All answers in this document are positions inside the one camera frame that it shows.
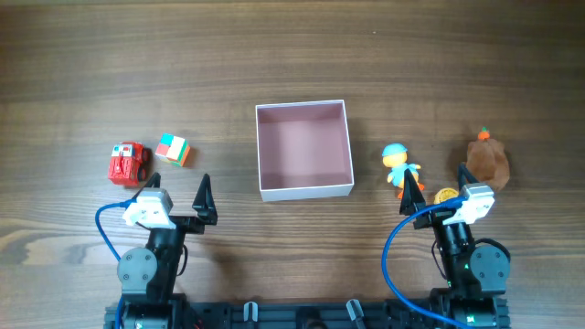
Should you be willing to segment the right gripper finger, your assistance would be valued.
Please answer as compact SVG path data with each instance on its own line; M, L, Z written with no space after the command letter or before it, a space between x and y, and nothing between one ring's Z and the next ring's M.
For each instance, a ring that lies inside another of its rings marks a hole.
M476 183L478 183L477 178L469 171L465 163L460 163L458 165L458 187Z
M407 169L404 172L404 185L399 213L404 216L411 216L425 207L426 201L421 193L419 184L414 178L413 173Z

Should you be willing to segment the multicolour puzzle cube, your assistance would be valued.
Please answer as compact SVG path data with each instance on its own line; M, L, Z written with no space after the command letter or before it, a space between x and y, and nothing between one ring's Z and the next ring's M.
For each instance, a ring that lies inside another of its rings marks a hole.
M183 167L190 151L187 140L169 133L164 133L154 155L163 162Z

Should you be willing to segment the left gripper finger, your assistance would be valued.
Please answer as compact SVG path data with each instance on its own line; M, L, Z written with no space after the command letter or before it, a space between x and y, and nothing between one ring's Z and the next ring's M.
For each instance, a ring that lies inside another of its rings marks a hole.
M216 218L218 216L209 174L203 175L192 208L197 212L199 218Z
M161 175L158 172L154 172L152 176L146 181L143 187L141 187L133 196L136 199L145 188L159 188L161 184Z

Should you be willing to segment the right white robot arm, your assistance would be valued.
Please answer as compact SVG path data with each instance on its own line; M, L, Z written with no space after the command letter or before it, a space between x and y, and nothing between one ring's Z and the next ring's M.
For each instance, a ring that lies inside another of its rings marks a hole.
M406 302L407 307L419 313L429 328L507 327L507 313L498 297L506 291L511 255L501 243L475 239L471 231L495 202L492 188L460 164L458 195L427 205L414 174L406 170L404 178L399 213L415 229L433 230L432 249L439 251L438 267L448 283L446 289L433 289L424 302Z

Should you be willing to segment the orange duck toy blue hat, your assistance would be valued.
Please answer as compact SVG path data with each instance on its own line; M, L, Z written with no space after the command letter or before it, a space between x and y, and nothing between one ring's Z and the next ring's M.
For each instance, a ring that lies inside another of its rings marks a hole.
M400 188L398 198L402 199L403 189L405 184L405 172L410 170L415 182L420 190L424 190L425 186L419 181L420 175L418 170L421 169L419 164L408 164L408 149L401 143L388 144L382 152L382 162L390 172L387 176L387 181L394 187Z

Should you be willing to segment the red toy truck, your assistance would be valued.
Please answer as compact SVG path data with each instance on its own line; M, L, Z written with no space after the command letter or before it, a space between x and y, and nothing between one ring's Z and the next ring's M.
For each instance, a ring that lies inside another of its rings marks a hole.
M150 150L142 143L125 141L113 146L108 179L118 186L138 186L147 177Z

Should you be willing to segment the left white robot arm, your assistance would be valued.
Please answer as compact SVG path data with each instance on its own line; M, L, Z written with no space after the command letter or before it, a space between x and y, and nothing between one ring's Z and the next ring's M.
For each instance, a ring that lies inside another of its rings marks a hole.
M161 176L152 175L124 204L122 218L129 226L149 231L146 244L126 251L118 261L122 284L110 328L201 328L203 321L184 294L175 293L176 278L186 268L186 235L202 235L215 226L218 212L209 175L203 175L192 203L192 216L172 215L173 202L160 187Z

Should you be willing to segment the brown plush toy with carrot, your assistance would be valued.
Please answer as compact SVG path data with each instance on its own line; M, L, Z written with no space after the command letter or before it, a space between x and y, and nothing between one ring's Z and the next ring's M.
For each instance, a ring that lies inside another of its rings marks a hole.
M483 127L475 141L468 143L466 167L480 182L495 192L501 191L510 179L510 165L505 145L491 137Z

